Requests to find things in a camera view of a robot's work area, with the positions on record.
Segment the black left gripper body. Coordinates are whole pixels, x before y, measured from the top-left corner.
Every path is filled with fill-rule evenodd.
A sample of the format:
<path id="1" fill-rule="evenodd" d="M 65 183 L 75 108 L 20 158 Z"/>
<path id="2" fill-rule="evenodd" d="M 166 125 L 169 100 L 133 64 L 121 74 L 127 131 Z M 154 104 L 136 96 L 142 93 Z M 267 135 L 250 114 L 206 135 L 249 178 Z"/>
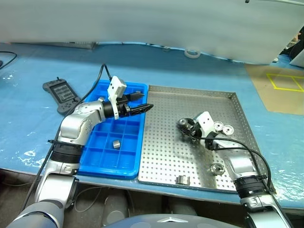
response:
<path id="1" fill-rule="evenodd" d="M 131 100 L 131 95 L 123 95 L 121 98 L 117 98 L 117 109 L 119 117 L 130 116 L 131 108 L 128 103 Z"/>

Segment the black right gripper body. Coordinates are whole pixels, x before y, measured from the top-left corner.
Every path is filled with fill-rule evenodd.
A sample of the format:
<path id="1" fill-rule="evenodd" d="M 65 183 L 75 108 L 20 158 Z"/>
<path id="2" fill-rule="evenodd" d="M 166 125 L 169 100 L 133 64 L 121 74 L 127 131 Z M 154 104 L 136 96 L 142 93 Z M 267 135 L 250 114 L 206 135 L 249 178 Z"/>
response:
<path id="1" fill-rule="evenodd" d="M 190 122 L 190 135 L 193 143 L 200 143 L 202 137 L 201 126 L 198 122 Z"/>

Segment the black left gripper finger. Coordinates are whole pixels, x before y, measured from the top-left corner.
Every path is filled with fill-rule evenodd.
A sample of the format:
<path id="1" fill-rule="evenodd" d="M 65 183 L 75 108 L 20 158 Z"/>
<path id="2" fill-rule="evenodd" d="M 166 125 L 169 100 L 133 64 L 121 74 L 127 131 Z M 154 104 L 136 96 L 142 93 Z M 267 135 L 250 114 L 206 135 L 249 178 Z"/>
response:
<path id="1" fill-rule="evenodd" d="M 141 99 L 144 96 L 144 94 L 142 94 L 141 92 L 134 92 L 134 93 L 126 94 L 125 96 L 129 101 L 136 101 Z"/>
<path id="2" fill-rule="evenodd" d="M 154 106 L 153 104 L 141 104 L 137 107 L 132 107 L 130 108 L 129 115 L 134 116 L 134 115 L 146 113 L 149 110 L 151 110 L 153 106 Z"/>

